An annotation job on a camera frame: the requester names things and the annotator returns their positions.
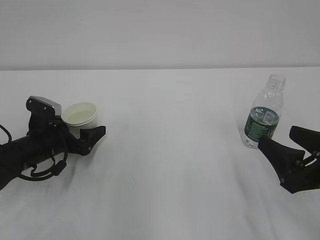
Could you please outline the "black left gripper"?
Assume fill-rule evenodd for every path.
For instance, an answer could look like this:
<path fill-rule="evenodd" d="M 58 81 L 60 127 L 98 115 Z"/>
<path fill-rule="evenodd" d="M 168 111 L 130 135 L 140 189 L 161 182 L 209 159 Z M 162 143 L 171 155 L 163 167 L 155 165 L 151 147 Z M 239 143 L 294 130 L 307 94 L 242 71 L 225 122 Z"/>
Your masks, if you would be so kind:
<path fill-rule="evenodd" d="M 106 135 L 106 126 L 80 129 L 79 138 L 55 112 L 32 112 L 26 134 L 27 158 L 50 158 L 61 153 L 88 155 Z"/>

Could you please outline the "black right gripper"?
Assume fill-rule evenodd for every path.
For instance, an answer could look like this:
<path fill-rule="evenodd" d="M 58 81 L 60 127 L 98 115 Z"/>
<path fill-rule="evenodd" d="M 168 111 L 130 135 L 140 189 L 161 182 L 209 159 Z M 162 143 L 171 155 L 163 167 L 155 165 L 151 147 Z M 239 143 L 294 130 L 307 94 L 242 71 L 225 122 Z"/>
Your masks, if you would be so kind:
<path fill-rule="evenodd" d="M 275 170 L 280 185 L 290 193 L 320 189 L 320 132 L 292 126 L 289 138 L 311 155 L 304 159 L 305 151 L 290 148 L 263 137 L 258 149 Z"/>

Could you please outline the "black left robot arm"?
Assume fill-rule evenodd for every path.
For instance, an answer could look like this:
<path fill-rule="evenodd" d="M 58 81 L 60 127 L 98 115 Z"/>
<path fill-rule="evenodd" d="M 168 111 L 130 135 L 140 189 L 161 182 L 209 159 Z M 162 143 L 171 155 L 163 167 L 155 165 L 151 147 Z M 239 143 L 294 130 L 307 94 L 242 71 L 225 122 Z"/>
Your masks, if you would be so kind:
<path fill-rule="evenodd" d="M 106 135 L 104 125 L 81 129 L 76 138 L 60 117 L 32 115 L 26 136 L 0 147 L 0 187 L 16 178 L 41 182 L 58 176 L 69 154 L 87 156 Z"/>

